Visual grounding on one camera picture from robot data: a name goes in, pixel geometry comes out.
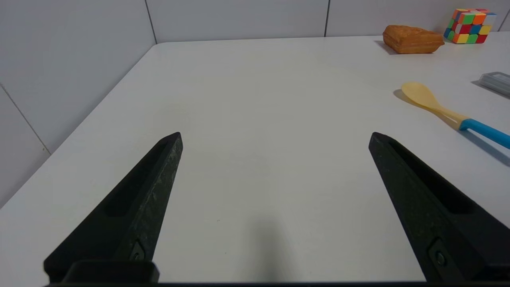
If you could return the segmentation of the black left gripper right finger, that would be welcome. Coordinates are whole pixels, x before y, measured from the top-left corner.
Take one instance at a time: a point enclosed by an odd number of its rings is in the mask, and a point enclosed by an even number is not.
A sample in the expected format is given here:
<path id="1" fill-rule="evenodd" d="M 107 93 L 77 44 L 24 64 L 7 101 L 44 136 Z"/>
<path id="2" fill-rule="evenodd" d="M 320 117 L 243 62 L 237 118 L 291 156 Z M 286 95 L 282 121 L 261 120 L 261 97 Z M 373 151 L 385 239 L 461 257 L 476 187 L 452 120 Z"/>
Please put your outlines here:
<path id="1" fill-rule="evenodd" d="M 508 282 L 510 230 L 397 140 L 369 151 L 428 282 Z"/>

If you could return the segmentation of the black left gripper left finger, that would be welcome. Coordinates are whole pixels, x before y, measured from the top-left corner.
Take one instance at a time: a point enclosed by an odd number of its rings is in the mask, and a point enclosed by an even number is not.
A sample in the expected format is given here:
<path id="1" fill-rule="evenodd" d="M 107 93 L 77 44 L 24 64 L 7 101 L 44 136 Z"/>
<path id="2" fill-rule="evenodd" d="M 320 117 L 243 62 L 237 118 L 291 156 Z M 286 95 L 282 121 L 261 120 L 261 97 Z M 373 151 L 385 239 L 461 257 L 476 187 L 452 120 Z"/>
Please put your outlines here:
<path id="1" fill-rule="evenodd" d="M 183 151 L 160 139 L 44 260 L 50 283 L 156 283 L 153 263 Z"/>

